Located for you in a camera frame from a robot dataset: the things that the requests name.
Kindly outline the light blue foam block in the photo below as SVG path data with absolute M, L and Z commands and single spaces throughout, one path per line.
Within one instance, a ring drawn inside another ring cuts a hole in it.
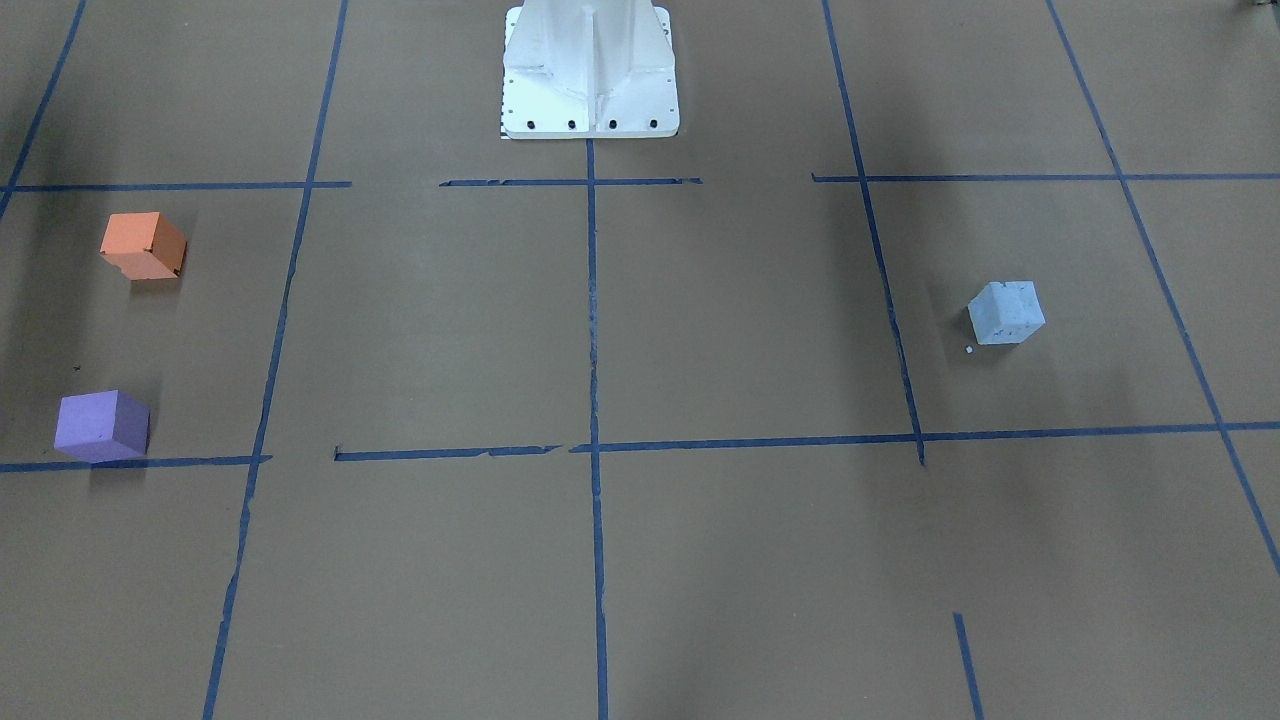
M 1032 281 L 989 282 L 966 310 L 978 345 L 1019 345 L 1044 327 Z

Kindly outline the purple foam block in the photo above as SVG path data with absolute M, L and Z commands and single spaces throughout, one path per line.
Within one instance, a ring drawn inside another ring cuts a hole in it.
M 61 398 L 52 447 L 82 462 L 142 457 L 148 447 L 150 410 L 110 389 Z

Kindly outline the orange foam block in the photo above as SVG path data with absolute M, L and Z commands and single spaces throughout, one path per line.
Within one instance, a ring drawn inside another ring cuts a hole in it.
M 116 213 L 99 256 L 128 281 L 169 281 L 182 275 L 188 240 L 160 211 Z

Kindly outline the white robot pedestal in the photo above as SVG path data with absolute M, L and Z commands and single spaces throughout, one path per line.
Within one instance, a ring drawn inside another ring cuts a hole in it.
M 671 15 L 652 1 L 525 1 L 504 22 L 500 135 L 668 138 L 681 114 Z

